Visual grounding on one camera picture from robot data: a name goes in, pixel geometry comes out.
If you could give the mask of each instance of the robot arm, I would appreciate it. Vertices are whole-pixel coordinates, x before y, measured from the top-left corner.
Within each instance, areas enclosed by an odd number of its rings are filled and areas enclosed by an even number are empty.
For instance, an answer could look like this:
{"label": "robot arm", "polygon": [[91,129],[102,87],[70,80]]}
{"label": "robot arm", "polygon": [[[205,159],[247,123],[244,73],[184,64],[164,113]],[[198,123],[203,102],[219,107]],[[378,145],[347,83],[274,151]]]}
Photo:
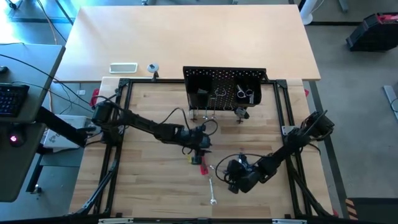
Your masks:
{"label": "robot arm", "polygon": [[[112,113],[119,113],[119,119],[111,121]],[[152,134],[156,139],[165,144],[176,144],[187,147],[195,151],[192,157],[192,164],[201,164],[201,157],[209,152],[211,146],[209,135],[205,134],[206,126],[201,125],[192,129],[185,129],[181,124],[156,123],[152,120],[143,118],[131,110],[120,108],[113,102],[102,102],[96,106],[93,118],[95,125],[101,127],[103,132],[102,141],[117,145],[121,143],[120,131],[124,126],[131,126]]]}

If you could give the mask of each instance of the white cable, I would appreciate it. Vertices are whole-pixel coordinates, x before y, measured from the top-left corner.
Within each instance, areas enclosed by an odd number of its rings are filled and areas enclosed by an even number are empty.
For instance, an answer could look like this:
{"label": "white cable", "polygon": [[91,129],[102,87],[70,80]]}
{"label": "white cable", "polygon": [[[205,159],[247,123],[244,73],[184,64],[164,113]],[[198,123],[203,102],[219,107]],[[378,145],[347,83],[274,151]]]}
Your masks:
{"label": "white cable", "polygon": [[323,4],[324,1],[325,1],[325,0],[322,0],[322,2],[321,2],[314,10],[311,11],[311,14],[312,14],[313,12],[315,12],[316,10],[318,10],[319,7],[321,7],[321,5]]}
{"label": "white cable", "polygon": [[52,31],[52,35],[54,36],[55,45],[58,45],[57,36],[55,35],[55,31],[54,31],[54,28],[52,27],[50,18],[47,16],[47,13],[45,13],[44,7],[43,7],[42,3],[40,2],[40,0],[36,0],[36,1],[39,4],[39,7],[42,9],[45,18],[47,19],[47,22],[49,22],[49,25],[50,25],[50,28],[51,28],[51,31]]}

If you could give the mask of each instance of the red object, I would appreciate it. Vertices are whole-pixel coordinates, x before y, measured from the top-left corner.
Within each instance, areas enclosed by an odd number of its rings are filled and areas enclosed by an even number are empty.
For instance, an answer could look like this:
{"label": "red object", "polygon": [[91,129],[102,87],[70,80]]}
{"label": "red object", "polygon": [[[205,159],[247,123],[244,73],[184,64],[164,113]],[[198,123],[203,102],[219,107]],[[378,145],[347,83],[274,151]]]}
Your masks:
{"label": "red object", "polygon": [[200,174],[201,175],[207,175],[209,173],[209,170],[207,169],[205,157],[203,156],[201,158],[201,164],[200,164]]}
{"label": "red object", "polygon": [[94,97],[94,96],[98,96],[98,94],[100,93],[100,89],[95,89],[94,91],[93,91],[93,95],[92,95],[92,97],[91,97],[91,100],[90,100],[90,106],[94,106],[95,104],[97,104],[97,97]]}
{"label": "red object", "polygon": [[336,212],[336,210],[333,209],[333,215],[338,217],[338,213]]}

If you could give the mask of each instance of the butcher block table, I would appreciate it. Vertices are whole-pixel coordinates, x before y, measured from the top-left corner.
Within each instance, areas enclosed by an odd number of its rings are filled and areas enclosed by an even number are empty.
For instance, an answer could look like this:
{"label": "butcher block table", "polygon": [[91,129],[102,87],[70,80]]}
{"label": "butcher block table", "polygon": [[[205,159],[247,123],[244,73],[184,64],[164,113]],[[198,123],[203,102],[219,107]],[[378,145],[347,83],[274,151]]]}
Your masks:
{"label": "butcher block table", "polygon": [[111,63],[183,78],[183,66],[267,68],[271,80],[319,80],[296,5],[81,7],[56,73],[61,82],[100,82]]}
{"label": "butcher block table", "polygon": [[[111,96],[117,89],[119,78],[104,77],[100,95]],[[290,102],[296,124],[310,113],[301,80],[287,80]],[[126,89],[122,94],[124,105]],[[184,84],[136,83],[132,88],[129,109],[145,118],[161,122],[176,107],[188,111]],[[271,85],[262,86],[260,105],[248,109],[250,118],[236,122],[232,111],[216,111],[219,124],[217,132],[210,136],[212,153],[206,154],[208,165],[239,152],[266,155],[282,146],[274,91]],[[188,120],[190,127],[201,125],[204,111],[198,120]],[[176,111],[168,123],[184,124],[181,111]],[[209,123],[208,132],[214,128]],[[233,194],[228,185],[213,175],[217,205],[210,204],[210,186],[207,176],[200,174],[200,166],[191,165],[181,152],[182,147],[162,144],[151,134],[132,127],[124,135],[121,161],[114,193],[112,215],[141,218],[284,218],[292,214],[287,169],[283,163],[277,174],[265,184],[258,183],[250,192]],[[91,144],[85,149],[81,162],[70,212],[75,212],[86,202],[98,186],[105,145]],[[258,158],[248,156],[249,162]],[[319,152],[307,146],[302,152],[303,167],[308,188],[326,211],[332,212],[325,176]],[[220,165],[225,170],[229,159]],[[108,188],[104,191],[101,211],[106,204]],[[304,211],[302,194],[298,190],[301,210]]]}

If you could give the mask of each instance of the floor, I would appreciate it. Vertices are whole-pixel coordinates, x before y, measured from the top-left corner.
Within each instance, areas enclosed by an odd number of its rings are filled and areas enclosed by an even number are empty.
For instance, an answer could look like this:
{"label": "floor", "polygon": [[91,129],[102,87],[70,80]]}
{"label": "floor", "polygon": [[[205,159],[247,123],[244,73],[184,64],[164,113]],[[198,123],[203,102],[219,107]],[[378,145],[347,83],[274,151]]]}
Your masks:
{"label": "floor", "polygon": [[[61,1],[73,18],[80,6],[88,5],[140,5],[141,0],[68,0]],[[158,0],[157,4],[227,4],[228,0]],[[66,21],[54,1],[44,1],[46,13],[54,20],[64,38],[68,38],[71,25]],[[0,1],[0,42],[25,42],[32,44],[54,44],[45,17],[32,0],[17,3],[19,9],[9,10]],[[288,4],[288,0],[240,0],[239,4]],[[358,22],[375,12],[398,11],[395,0],[348,0],[349,12],[342,13],[337,0],[325,0],[313,13],[317,22]],[[313,53],[322,79],[317,83],[323,108],[336,124],[332,135],[338,165],[348,197],[398,197],[398,133],[397,120],[391,111],[382,90],[383,85],[395,85],[398,71],[398,50],[386,53],[349,52],[345,38],[354,26],[306,26]],[[57,34],[59,44],[65,44]],[[81,97],[90,99],[99,83],[68,84],[73,90],[86,90]],[[52,91],[68,97],[59,84]],[[74,96],[71,99],[80,103]],[[308,97],[310,109],[314,110],[312,96]],[[53,96],[53,110],[60,113],[69,104]],[[86,111],[74,106],[66,114],[89,116]],[[336,197],[325,148],[321,145],[323,169],[330,191],[332,205],[341,213]],[[68,213],[82,151],[50,157],[39,179],[44,192],[30,195],[24,192],[26,182],[14,203],[0,203],[0,220],[37,218]]]}

